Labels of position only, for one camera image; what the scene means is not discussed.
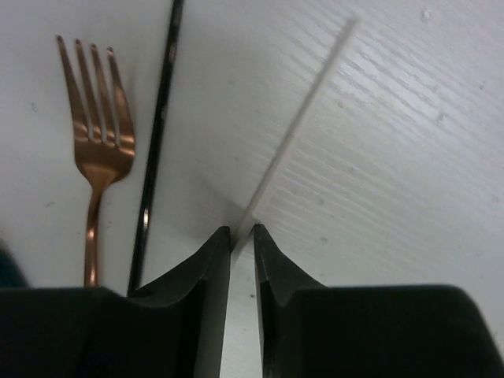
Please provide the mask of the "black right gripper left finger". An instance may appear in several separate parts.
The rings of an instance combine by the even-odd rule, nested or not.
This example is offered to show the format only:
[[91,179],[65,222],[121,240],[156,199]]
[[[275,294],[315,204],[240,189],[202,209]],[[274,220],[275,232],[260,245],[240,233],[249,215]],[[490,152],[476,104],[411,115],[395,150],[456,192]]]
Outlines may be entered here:
[[4,377],[217,377],[230,231],[128,297],[104,287],[1,292]]

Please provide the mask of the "rose gold fork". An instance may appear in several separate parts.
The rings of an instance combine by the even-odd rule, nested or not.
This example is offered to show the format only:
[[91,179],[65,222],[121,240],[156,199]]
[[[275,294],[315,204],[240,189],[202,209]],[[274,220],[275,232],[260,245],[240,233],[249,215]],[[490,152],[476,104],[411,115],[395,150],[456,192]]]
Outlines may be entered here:
[[102,196],[112,184],[124,179],[135,159],[135,133],[117,59],[107,49],[111,85],[95,44],[90,45],[96,84],[91,75],[83,44],[74,41],[85,96],[80,90],[63,37],[56,37],[69,97],[74,141],[74,160],[81,175],[91,186],[84,247],[83,285],[99,285],[98,230]]

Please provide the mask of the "dark slim chopstick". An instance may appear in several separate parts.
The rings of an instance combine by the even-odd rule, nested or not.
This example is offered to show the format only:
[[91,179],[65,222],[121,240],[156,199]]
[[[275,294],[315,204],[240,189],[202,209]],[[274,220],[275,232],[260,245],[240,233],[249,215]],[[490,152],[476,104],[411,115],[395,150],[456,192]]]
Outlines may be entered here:
[[139,217],[133,247],[132,263],[128,280],[128,294],[131,294],[139,288],[143,274],[146,246],[150,229],[150,214],[154,203],[154,192],[158,176],[162,140],[165,130],[165,119],[169,106],[169,95],[174,65],[176,62],[176,52],[180,36],[184,3],[184,0],[174,0],[172,2],[165,53],[161,67],[161,78],[157,92],[154,120],[150,135],[149,153],[146,161],[146,171],[139,207]]

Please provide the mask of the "gold spoon green handle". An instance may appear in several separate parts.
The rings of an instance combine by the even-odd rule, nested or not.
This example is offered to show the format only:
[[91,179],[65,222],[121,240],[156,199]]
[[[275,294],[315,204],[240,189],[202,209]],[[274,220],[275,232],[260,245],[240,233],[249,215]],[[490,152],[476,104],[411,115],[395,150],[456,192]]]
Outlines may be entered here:
[[24,278],[17,263],[14,261],[6,243],[0,243],[0,287],[3,288],[27,288],[27,280]]

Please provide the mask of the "thin silver chopstick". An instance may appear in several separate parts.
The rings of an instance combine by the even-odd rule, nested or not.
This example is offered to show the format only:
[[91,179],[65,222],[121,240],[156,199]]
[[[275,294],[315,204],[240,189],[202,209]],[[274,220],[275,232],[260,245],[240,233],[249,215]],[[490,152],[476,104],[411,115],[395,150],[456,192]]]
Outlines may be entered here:
[[306,97],[299,106],[297,113],[287,128],[284,138],[276,150],[274,158],[271,160],[269,167],[266,169],[265,174],[261,178],[261,181],[247,205],[238,227],[233,232],[233,253],[240,252],[243,246],[247,243],[247,239],[253,226],[260,220],[262,213],[269,204],[275,191],[277,181],[282,176],[283,171],[296,148],[297,142],[300,140],[306,126],[308,126],[317,104],[323,97],[324,91],[330,84],[332,75],[339,66],[339,61],[343,52],[354,36],[358,25],[359,19],[350,18],[335,38],[335,43],[330,49],[327,59],[322,65],[319,73],[316,75],[315,80],[306,94]]

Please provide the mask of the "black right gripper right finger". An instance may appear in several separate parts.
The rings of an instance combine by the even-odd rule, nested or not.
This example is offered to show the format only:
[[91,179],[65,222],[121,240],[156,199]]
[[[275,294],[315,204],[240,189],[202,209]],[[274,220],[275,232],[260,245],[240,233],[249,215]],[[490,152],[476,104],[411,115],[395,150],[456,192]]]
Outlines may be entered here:
[[266,377],[500,377],[474,301],[450,285],[327,287],[254,227]]

